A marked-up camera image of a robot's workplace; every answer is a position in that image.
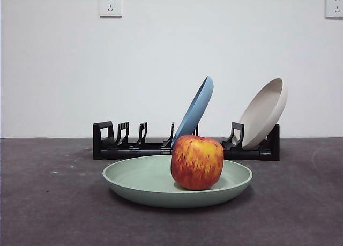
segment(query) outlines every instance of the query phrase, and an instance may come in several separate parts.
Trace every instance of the plate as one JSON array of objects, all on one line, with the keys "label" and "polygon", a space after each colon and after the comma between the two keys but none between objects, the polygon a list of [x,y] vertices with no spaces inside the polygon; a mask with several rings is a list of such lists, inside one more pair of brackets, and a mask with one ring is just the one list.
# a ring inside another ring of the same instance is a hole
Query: plate
[{"label": "plate", "polygon": [[[272,131],[287,102],[287,87],[280,78],[266,84],[250,102],[239,123],[244,124],[242,148],[256,147]],[[235,141],[239,131],[235,132]]]},{"label": "plate", "polygon": [[171,146],[173,147],[177,139],[182,135],[191,135],[197,127],[205,109],[210,101],[213,92],[213,81],[207,76],[200,86],[197,94],[191,102],[186,114],[184,115],[180,126],[178,127]]},{"label": "plate", "polygon": [[217,183],[208,190],[190,191],[170,174],[171,155],[143,156],[106,167],[102,174],[111,189],[130,201],[167,208],[204,207],[239,195],[252,179],[249,168],[224,160]]}]

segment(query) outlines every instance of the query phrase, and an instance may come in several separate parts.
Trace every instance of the apple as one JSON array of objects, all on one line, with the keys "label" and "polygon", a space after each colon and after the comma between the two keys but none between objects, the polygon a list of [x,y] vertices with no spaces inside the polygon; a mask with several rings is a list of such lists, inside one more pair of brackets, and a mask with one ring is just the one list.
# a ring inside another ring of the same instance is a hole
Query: apple
[{"label": "apple", "polygon": [[218,181],[223,163],[224,151],[219,142],[184,135],[173,147],[170,171],[179,185],[190,190],[205,190]]}]

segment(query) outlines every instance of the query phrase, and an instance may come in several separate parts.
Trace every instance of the electrical outlet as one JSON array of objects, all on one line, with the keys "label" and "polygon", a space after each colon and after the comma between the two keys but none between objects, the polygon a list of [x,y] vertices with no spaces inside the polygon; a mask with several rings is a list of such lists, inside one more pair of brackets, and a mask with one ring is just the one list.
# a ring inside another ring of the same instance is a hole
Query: electrical outlet
[{"label": "electrical outlet", "polygon": [[121,17],[122,0],[99,0],[100,17]]},{"label": "electrical outlet", "polygon": [[325,0],[326,18],[343,18],[343,0]]}]

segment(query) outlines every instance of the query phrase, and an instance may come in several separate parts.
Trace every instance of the white plate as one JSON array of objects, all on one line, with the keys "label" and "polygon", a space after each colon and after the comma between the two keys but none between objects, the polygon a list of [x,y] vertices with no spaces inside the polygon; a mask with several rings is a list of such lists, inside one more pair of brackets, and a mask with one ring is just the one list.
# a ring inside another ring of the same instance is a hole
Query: white plate
[{"label": "white plate", "polygon": [[239,123],[244,124],[242,148],[256,147],[276,125],[287,101],[287,87],[280,78],[271,80],[254,97]]}]

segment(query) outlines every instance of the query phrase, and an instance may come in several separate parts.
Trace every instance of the dish rack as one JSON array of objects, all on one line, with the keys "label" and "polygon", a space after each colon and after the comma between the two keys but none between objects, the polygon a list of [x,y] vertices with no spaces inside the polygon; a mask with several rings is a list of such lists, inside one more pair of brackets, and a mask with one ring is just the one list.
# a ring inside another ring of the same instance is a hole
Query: dish rack
[{"label": "dish rack", "polygon": [[[101,138],[101,129],[107,128],[107,137]],[[198,135],[197,125],[193,135]],[[113,124],[111,121],[93,124],[93,159],[128,159],[139,156],[170,155],[173,152],[172,139],[174,135],[174,123],[170,127],[170,137],[160,143],[147,143],[147,122],[139,125],[139,138],[135,143],[128,142],[130,123],[118,124],[117,137],[114,137]],[[235,130],[240,132],[237,143],[233,143]],[[280,126],[276,124],[255,149],[244,150],[244,124],[233,122],[231,135],[221,142],[226,160],[280,160]]]}]

